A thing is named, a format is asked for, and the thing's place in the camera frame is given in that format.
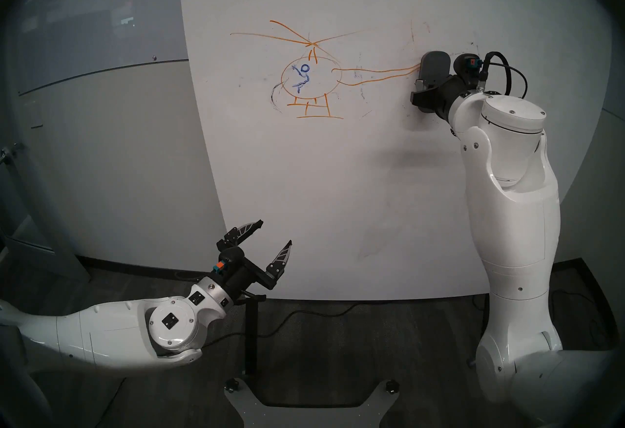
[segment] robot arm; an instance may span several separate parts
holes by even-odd
[[[208,325],[223,319],[242,292],[254,282],[273,289],[284,273],[290,241],[265,271],[238,246],[261,226],[258,221],[228,232],[218,242],[218,263],[186,297],[109,302],[59,317],[25,314],[0,301],[0,325],[19,328],[29,372],[131,375],[188,364],[202,355]]]
[[[429,53],[421,69],[438,63],[444,76],[428,77],[436,83],[425,83],[411,102],[435,111],[460,141],[471,235],[490,283],[489,322],[476,369],[486,398],[503,401],[525,356],[562,349],[548,309],[560,210],[558,181],[547,159],[545,111],[522,98],[484,92],[484,69],[494,55],[502,58],[489,53],[481,71],[477,55],[461,55],[452,76],[449,56]],[[431,66],[427,70],[436,74]]]

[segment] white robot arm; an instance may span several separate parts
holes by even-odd
[[[490,63],[493,56],[503,65]],[[507,95],[509,71],[517,70],[500,53],[484,61],[458,56],[456,75],[449,75],[450,64],[446,53],[426,54],[419,83],[425,89],[413,92],[411,103],[436,112],[460,141],[471,235],[490,283],[488,326],[476,352],[480,388],[490,401],[511,399],[535,419],[559,420],[608,354],[562,351],[549,315],[560,201],[547,158],[546,112]],[[489,65],[506,67],[506,95],[484,91]]]
[[[223,319],[242,292],[253,282],[272,289],[284,273],[290,241],[265,271],[238,247],[261,226],[234,228],[220,240],[218,263],[187,297],[110,302],[58,317],[25,314],[0,301],[0,325],[19,328],[28,372],[134,375],[188,364],[202,355],[208,325]]]

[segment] blue stick figure drawing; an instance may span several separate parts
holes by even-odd
[[[304,77],[306,78],[306,81],[298,83],[297,85],[293,85],[291,87],[291,88],[297,87],[298,88],[298,93],[299,93],[299,91],[302,89],[302,86],[306,85],[306,83],[308,83],[310,81],[310,77],[308,76],[308,72],[310,71],[311,68],[310,68],[310,66],[308,66],[306,64],[302,65],[301,70],[299,70],[297,68],[297,66],[295,66],[295,65],[291,65],[291,68],[293,68],[296,72],[298,72],[299,76],[301,76],[302,78],[304,78]]]

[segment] orange line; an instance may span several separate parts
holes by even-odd
[[[318,41],[315,41],[313,44],[316,44],[317,46],[319,46],[318,43],[322,43],[324,41],[329,41],[330,39],[342,38],[343,36],[349,36],[350,34],[356,34],[356,33],[361,33],[361,32],[362,31],[352,31],[351,33],[341,34],[341,35],[338,35],[338,36],[332,36],[331,38],[320,39]]]
[[[323,51],[326,55],[330,56],[333,60],[338,61],[337,58],[335,58],[334,56],[332,56],[330,53],[328,53],[325,49],[321,48],[321,46],[319,46],[317,43],[311,43],[308,39],[304,38],[304,36],[302,36],[301,34],[296,33],[293,29],[289,28],[289,26],[282,24],[281,22],[278,21],[274,21],[273,19],[270,19],[269,22],[273,22],[275,24],[280,24],[280,26],[287,28],[289,31],[291,31],[293,34],[295,34],[296,36],[299,36],[300,38],[302,38],[304,41],[306,41],[306,43],[302,43],[302,44],[308,44],[308,45],[316,45],[317,48],[319,48],[321,51]]]
[[[289,26],[286,26],[284,24],[282,24],[281,22],[278,21],[274,21],[274,20],[269,20],[269,22],[273,22],[276,24],[280,24],[280,26],[282,26],[283,28],[287,28],[289,31],[291,31],[293,34],[295,34],[296,36],[299,36],[300,38],[302,38],[304,41],[306,41],[306,43],[308,44],[312,44],[308,39],[304,38],[304,36],[302,36],[301,34],[297,34],[293,29],[289,28]]]
[[[389,78],[397,78],[399,76],[408,76],[411,75],[412,73],[414,73],[417,69],[415,68],[414,70],[412,70],[411,72],[408,73],[404,73],[403,75],[393,75],[393,76],[387,76],[386,78],[380,78],[378,80],[364,80],[363,82],[359,82],[359,83],[345,83],[345,82],[341,82],[339,80],[337,80],[337,82],[339,82],[341,85],[347,85],[347,86],[356,86],[356,85],[362,85],[363,83],[371,83],[371,82],[383,82],[384,80],[388,80]]]
[[[343,117],[333,117],[332,115],[306,115],[306,116],[296,117],[296,118],[315,118],[315,117],[319,117],[319,118],[340,118],[341,120],[343,119]]]
[[[291,43],[299,43],[299,44],[306,44],[309,43],[309,41],[296,41],[294,39],[287,39],[287,38],[278,38],[277,36],[269,36],[268,34],[258,34],[258,33],[230,33],[230,35],[232,36],[233,34],[239,34],[239,35],[245,35],[245,36],[262,36],[263,38],[273,38],[273,39],[280,39],[280,41],[289,41]]]
[[[421,66],[421,65],[419,64],[419,65],[410,66],[410,68],[398,68],[396,70],[382,70],[382,71],[365,70],[363,68],[332,68],[330,72],[333,72],[334,70],[339,70],[342,72],[360,71],[360,72],[371,72],[371,73],[388,73],[388,72],[402,72],[405,70],[412,70],[413,68],[416,68],[417,66]]]

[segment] gray wall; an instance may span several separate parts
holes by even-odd
[[[28,178],[77,255],[207,271],[226,232],[189,63],[9,96]],[[31,128],[37,115],[42,127]]]
[[[625,328],[625,38],[613,25],[606,98],[593,141],[562,202],[556,261],[583,258]]]

